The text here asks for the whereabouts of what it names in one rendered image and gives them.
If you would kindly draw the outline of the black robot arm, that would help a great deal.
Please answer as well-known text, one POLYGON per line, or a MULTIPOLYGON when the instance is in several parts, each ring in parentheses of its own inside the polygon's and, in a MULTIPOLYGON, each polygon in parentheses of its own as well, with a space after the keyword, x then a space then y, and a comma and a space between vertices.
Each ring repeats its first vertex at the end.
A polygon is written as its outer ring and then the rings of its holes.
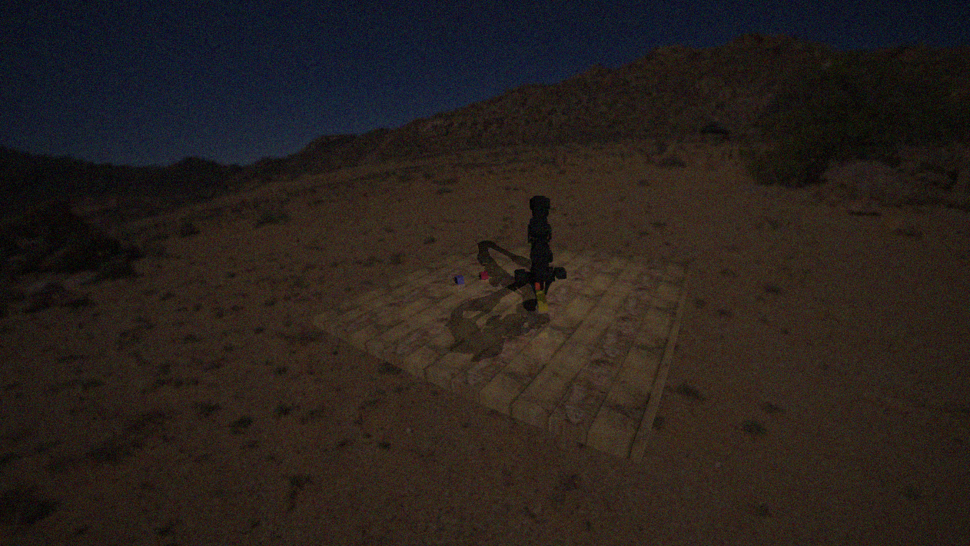
POLYGON ((534 196, 533 199, 530 199, 530 209, 532 209, 533 216, 530 219, 530 225, 528 225, 528 244, 532 244, 530 259, 533 262, 530 271, 537 283, 547 282, 548 278, 554 276, 553 266, 549 267, 549 261, 550 263, 553 261, 553 253, 550 250, 550 245, 547 244, 552 239, 552 227, 548 224, 547 218, 550 199, 543 195, 534 196), (530 239, 530 237, 535 238, 530 239), (543 266, 538 266, 546 261, 546 258, 547 266, 545 263, 543 266))

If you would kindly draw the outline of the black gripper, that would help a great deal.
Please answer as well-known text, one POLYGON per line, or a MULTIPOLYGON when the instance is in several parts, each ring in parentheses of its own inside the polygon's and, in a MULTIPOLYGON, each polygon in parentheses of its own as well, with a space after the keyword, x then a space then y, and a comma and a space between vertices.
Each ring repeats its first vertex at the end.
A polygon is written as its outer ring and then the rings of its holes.
MULTIPOLYGON (((544 261, 542 264, 540 265, 537 264, 537 265, 543 266, 544 263, 547 266, 547 258, 546 258, 546 261, 544 261)), ((515 281, 523 281, 526 279, 527 282, 530 283, 530 285, 532 285, 533 292, 534 294, 536 294, 536 282, 534 281, 534 277, 532 276, 531 271, 525 272, 525 270, 515 270, 514 275, 515 275, 515 281)), ((556 276, 556 279, 566 279, 566 271, 564 271, 564 267, 554 268, 554 276, 556 276)), ((555 281, 554 276, 552 276, 552 278, 548 278, 548 281, 545 282, 545 288, 544 288, 545 296, 551 283, 555 281)))

